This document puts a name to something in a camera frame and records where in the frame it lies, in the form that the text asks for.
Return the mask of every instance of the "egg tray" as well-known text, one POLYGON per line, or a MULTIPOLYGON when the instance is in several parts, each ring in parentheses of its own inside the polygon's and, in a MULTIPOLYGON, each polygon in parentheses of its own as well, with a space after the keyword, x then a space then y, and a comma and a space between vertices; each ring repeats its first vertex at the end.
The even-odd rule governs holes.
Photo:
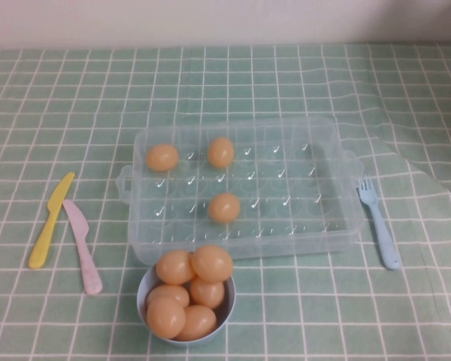
POLYGON ((343 250, 363 222, 355 191, 361 176, 361 163, 341 149, 334 124, 302 118, 145 129, 117 186, 130 203, 129 241, 152 265, 164 252, 205 243, 227 248, 235 259, 343 250), (207 161, 209 143, 221 136, 235 146, 227 169, 207 161), (158 173, 145 164, 157 144, 177 148, 180 160, 172 171, 158 173), (207 209, 224 192, 239 198, 241 213, 219 224, 207 209))

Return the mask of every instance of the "plastic knife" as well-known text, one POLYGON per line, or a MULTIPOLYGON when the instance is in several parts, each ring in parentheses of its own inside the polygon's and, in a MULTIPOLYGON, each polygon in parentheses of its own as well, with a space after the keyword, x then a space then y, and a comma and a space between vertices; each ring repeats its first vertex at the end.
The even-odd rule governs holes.
POLYGON ((53 230, 55 229, 55 224, 59 217, 60 208, 62 207, 63 200, 67 195, 74 177, 74 172, 71 171, 70 173, 67 173, 48 200, 47 209, 49 211, 49 216, 42 232, 38 236, 37 243, 35 243, 35 246, 32 249, 32 253, 30 253, 30 268, 40 268, 47 260, 47 254, 50 248, 50 242, 52 241, 53 230))
POLYGON ((83 288, 86 294, 96 295, 102 291, 102 281, 85 242, 85 237, 89 233, 89 224, 82 211, 72 201, 66 199, 63 202, 63 208, 67 212, 72 231, 74 231, 82 269, 83 288))

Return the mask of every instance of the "blue plastic fork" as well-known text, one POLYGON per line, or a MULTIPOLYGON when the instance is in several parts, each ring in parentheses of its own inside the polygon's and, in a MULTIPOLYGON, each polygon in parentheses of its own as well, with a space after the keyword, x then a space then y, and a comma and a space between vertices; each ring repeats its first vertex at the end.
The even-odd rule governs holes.
POLYGON ((365 177, 364 182, 359 186, 359 198, 371 210, 374 227, 376 228, 377 242, 381 249, 384 265, 389 269, 400 269, 401 257, 386 228, 379 207, 377 207, 377 194, 374 189, 373 181, 367 176, 365 177))

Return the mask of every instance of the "egg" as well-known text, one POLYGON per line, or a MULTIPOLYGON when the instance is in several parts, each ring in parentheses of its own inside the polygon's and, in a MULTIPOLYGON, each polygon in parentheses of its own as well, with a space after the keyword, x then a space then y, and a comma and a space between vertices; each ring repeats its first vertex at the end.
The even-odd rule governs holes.
POLYGON ((147 152, 145 160, 153 171, 170 171, 179 162, 179 152, 173 145, 159 144, 147 152))
POLYGON ((209 204, 210 218, 219 223, 233 221, 241 212, 241 203, 232 193, 221 193, 212 198, 209 204))
POLYGON ((147 325, 156 336, 174 338, 186 325, 186 312, 176 299, 157 297, 147 309, 147 325))
POLYGON ((160 257, 156 264, 157 276, 167 284, 179 285, 192 280, 191 254, 186 250, 172 250, 160 257))
POLYGON ((185 309, 186 324, 177 335, 178 341, 193 341, 203 338, 216 329, 216 314, 205 306, 193 305, 185 309))
POLYGON ((189 305, 189 294, 186 289, 182 286, 171 286, 170 284, 161 284, 154 288, 146 300, 146 307, 150 306, 150 303, 158 297, 171 297, 176 299, 182 307, 187 307, 189 305))
POLYGON ((215 284, 231 277, 234 263, 226 250, 214 244, 206 244, 192 254, 192 267, 204 281, 215 284))
POLYGON ((207 158, 216 168, 227 168, 234 160, 234 145, 226 137, 214 139, 209 144, 207 158))
POLYGON ((224 299, 224 283, 210 284, 202 278, 196 277, 190 283, 190 296, 198 305, 216 308, 224 299))

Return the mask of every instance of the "yellow plastic knife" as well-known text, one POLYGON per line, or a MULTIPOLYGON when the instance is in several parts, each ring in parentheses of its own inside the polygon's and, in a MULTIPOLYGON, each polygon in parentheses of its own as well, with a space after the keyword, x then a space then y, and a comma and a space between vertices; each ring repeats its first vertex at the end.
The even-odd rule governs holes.
POLYGON ((42 232, 38 236, 37 243, 35 243, 35 246, 32 249, 32 253, 30 253, 30 268, 40 268, 47 260, 48 249, 50 248, 50 242, 52 241, 53 229, 55 228, 57 218, 59 217, 60 208, 62 207, 62 203, 74 177, 75 173, 72 171, 64 176, 48 200, 47 209, 49 211, 49 216, 42 232))

